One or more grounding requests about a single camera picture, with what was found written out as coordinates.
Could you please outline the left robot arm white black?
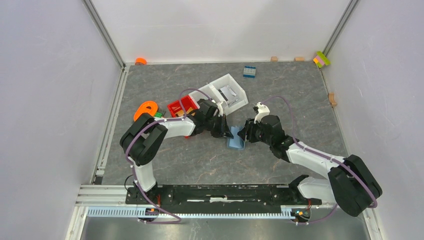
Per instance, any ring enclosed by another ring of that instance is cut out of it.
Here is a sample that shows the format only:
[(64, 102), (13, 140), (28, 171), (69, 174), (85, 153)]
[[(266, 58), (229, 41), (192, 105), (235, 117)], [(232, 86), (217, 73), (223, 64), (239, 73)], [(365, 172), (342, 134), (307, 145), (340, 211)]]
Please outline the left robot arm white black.
[(151, 204), (157, 198), (152, 160), (165, 139), (191, 137), (204, 131), (209, 131), (214, 138), (234, 137), (219, 104), (211, 99), (200, 99), (197, 103), (199, 109), (182, 117), (157, 118), (143, 113), (121, 137), (119, 145), (139, 188), (137, 196), (145, 204)]

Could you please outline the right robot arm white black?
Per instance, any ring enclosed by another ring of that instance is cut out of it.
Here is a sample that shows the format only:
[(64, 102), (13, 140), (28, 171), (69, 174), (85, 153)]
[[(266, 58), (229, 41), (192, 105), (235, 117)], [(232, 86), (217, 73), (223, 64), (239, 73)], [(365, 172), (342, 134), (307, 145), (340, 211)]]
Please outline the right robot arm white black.
[(293, 203), (302, 204), (308, 198), (328, 199), (353, 217), (367, 208), (377, 207), (377, 199), (383, 190), (359, 156), (328, 155), (309, 147), (286, 134), (276, 115), (264, 116), (260, 121), (249, 118), (237, 134), (244, 142), (266, 144), (278, 159), (306, 167), (325, 177), (328, 190), (318, 191), (311, 177), (290, 188), (288, 196)]

